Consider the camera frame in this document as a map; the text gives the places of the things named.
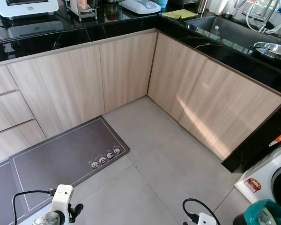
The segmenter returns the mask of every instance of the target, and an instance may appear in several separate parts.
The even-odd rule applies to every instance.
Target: light wood cabinet
[[[0,132],[0,161],[45,140],[35,120]]]
[[[105,111],[147,94],[156,32],[100,45]]]
[[[0,131],[33,119],[19,91],[0,96]]]
[[[281,105],[281,97],[207,60],[179,123],[224,160]]]
[[[0,94],[16,90],[17,85],[15,84],[13,78],[9,74],[6,66],[0,67]]]
[[[104,114],[99,46],[9,64],[46,137]]]
[[[179,120],[206,57],[158,34],[148,95]]]

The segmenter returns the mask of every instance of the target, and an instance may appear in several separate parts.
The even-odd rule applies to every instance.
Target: teal bag
[[[248,207],[244,212],[244,219],[247,225],[259,225],[258,215],[265,207],[272,214],[276,224],[281,225],[281,206],[270,199],[260,200]]]

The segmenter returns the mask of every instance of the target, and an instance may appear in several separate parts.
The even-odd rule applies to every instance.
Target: toaster oven
[[[58,8],[57,0],[0,0],[0,15],[3,17],[49,13]]]

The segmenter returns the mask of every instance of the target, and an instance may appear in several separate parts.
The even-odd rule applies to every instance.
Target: kitchen mat
[[[49,190],[59,184],[75,187],[129,151],[103,117],[96,118],[9,158],[18,191]],[[22,195],[26,216],[51,197]]]
[[[0,225],[13,225],[12,198],[18,193],[8,160],[0,163]],[[15,200],[18,223],[25,219],[24,209],[19,198]]]

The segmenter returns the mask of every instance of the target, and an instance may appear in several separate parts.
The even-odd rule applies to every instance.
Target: gray floor tile
[[[243,173],[236,173],[236,172],[233,172],[233,173],[232,173],[232,176],[233,176],[236,180],[239,180],[239,178],[241,178],[242,175],[243,175]]]
[[[232,225],[234,218],[245,212],[250,204],[236,188],[233,188],[214,213],[222,225]]]
[[[131,148],[135,163],[182,130],[180,125],[148,97],[142,97],[103,116]]]
[[[215,156],[185,132],[147,154],[135,166],[179,224],[188,219],[182,209],[184,199],[199,199],[215,210],[235,183]],[[186,207],[195,213],[207,212],[195,202]]]
[[[132,163],[128,157],[123,156],[108,167],[80,183],[74,188],[71,204],[76,204],[131,165]]]
[[[174,225],[175,219],[132,165],[80,201],[76,225]]]

